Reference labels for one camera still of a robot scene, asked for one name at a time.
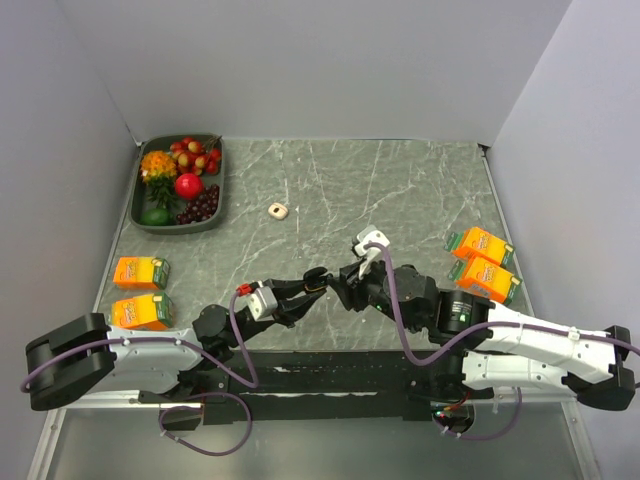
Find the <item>black earbud charging case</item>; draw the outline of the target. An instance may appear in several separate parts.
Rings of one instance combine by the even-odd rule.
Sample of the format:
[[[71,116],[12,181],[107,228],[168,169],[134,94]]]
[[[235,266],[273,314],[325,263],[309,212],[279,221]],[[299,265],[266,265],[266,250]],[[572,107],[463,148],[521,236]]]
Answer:
[[[303,275],[304,291],[307,293],[325,290],[333,275],[325,267],[314,267]]]

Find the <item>beige earbud charging case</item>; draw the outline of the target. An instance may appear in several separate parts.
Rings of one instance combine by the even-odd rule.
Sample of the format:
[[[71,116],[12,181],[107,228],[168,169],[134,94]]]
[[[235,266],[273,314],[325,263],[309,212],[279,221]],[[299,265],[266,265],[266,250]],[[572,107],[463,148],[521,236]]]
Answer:
[[[272,218],[281,221],[281,220],[284,220],[288,216],[289,210],[285,205],[283,205],[281,203],[278,203],[278,202],[274,202],[273,204],[271,204],[269,206],[268,214]]]

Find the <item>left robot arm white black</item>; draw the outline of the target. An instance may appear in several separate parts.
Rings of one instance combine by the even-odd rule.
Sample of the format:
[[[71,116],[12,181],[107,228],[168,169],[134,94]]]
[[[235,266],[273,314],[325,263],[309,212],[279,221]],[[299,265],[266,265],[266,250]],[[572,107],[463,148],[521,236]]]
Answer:
[[[250,358],[246,343],[270,327],[293,327],[320,299],[329,274],[300,280],[268,279],[237,287],[238,309],[212,304],[186,328],[139,331],[107,323],[101,313],[76,318],[25,347],[27,375],[21,392],[34,411],[66,407],[88,394],[134,390],[184,402],[208,387],[209,370],[231,370],[235,350]]]

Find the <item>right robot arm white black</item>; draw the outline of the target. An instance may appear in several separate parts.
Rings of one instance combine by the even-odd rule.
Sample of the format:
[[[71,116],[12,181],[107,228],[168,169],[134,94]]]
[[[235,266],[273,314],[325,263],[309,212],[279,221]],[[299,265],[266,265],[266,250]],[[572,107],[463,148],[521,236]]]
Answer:
[[[345,309],[372,307],[395,322],[406,358],[435,368],[428,388],[434,397],[519,388],[623,411],[635,396],[634,373],[624,365],[632,349],[625,328],[591,332],[539,320],[442,290],[411,265],[390,269],[376,261],[362,274],[354,263],[328,284]]]

